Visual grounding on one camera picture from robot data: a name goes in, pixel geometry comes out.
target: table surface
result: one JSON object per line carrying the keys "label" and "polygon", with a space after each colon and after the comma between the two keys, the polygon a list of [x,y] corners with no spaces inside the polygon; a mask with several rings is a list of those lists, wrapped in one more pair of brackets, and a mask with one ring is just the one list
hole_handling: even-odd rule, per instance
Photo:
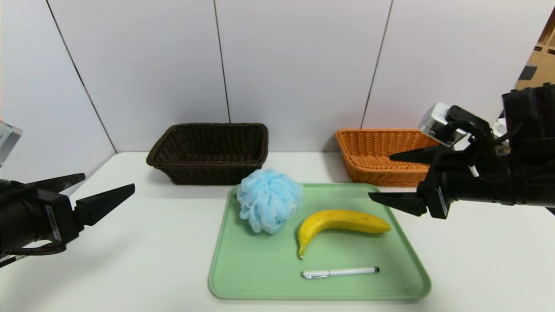
{"label": "table surface", "polygon": [[[124,184],[137,188],[67,251],[0,269],[2,312],[555,308],[555,216],[542,207],[473,202],[454,203],[447,220],[394,211],[432,280],[432,292],[422,300],[217,299],[208,289],[208,272],[231,187],[173,185],[146,165],[146,157],[114,156],[72,195],[74,202]],[[302,183],[350,181],[337,153],[270,153],[264,167]]]}

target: wicker basket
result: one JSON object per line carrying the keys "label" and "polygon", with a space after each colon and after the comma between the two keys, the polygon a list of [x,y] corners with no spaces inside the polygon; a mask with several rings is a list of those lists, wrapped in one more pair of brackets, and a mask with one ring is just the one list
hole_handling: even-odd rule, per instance
{"label": "wicker basket", "polygon": [[389,160],[389,155],[438,143],[418,130],[343,129],[336,133],[343,161],[353,182],[415,187],[428,165]]}
{"label": "wicker basket", "polygon": [[170,127],[147,164],[180,185],[235,185],[262,168],[268,156],[263,124],[190,123]]}

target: yellow banana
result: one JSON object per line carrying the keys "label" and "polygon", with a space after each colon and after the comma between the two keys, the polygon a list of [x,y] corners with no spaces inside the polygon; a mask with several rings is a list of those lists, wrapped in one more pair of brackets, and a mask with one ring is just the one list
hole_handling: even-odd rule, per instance
{"label": "yellow banana", "polygon": [[301,224],[299,229],[299,258],[319,232],[327,229],[342,229],[356,232],[379,234],[391,229],[389,224],[375,215],[353,210],[322,210]]}

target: green tray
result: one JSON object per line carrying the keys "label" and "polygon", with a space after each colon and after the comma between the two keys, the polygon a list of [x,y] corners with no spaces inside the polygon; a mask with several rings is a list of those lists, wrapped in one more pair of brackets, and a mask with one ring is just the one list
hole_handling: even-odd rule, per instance
{"label": "green tray", "polygon": [[[275,235],[256,234],[239,218],[235,187],[228,197],[210,269],[209,287],[222,299],[405,300],[424,298],[431,282],[389,207],[373,202],[369,184],[305,184],[301,209]],[[385,234],[327,230],[297,258],[297,229],[324,209],[376,215],[391,225]],[[378,266],[377,274],[307,280],[302,271]]]}

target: blue bath sponge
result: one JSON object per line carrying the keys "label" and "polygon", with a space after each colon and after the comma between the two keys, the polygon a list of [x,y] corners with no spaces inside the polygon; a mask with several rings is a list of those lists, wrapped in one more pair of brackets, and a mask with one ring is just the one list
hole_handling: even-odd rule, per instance
{"label": "blue bath sponge", "polygon": [[253,231],[276,234],[301,207],[302,184],[274,169],[256,170],[241,181],[237,200],[241,219],[249,220]]}

